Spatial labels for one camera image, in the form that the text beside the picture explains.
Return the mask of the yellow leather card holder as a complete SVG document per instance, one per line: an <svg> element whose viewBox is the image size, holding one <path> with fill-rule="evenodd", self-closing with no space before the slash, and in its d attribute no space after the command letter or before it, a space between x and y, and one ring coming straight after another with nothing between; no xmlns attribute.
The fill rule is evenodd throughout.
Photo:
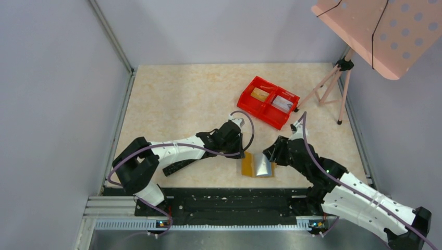
<svg viewBox="0 0 442 250"><path fill-rule="evenodd" d="M276 163L270 162L263 153L245 152L244 157L237 160L238 172L250 178L273 178L276 167Z"/></svg>

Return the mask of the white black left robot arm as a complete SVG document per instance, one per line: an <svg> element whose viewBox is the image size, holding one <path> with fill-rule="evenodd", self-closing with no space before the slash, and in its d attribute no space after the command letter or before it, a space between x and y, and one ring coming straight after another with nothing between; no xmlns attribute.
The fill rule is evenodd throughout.
<svg viewBox="0 0 442 250"><path fill-rule="evenodd" d="M148 142L138 137L113 161L112 172L127 194L157 206L165 199L159 185L152 180L157 170L162 169L164 175L169 176L201 159L242 158L243 125L242 118L233 118L218 129L175 141Z"/></svg>

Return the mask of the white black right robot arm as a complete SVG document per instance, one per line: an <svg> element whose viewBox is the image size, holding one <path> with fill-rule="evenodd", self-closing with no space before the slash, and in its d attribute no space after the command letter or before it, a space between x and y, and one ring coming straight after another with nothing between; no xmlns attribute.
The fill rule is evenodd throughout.
<svg viewBox="0 0 442 250"><path fill-rule="evenodd" d="M431 212L393 201L350 173L343 165L319 156L304 139L279 136L263 150L279 166L293 167L312 184L306 208L350 221L384 240L391 249L422 249L429 233Z"/></svg>

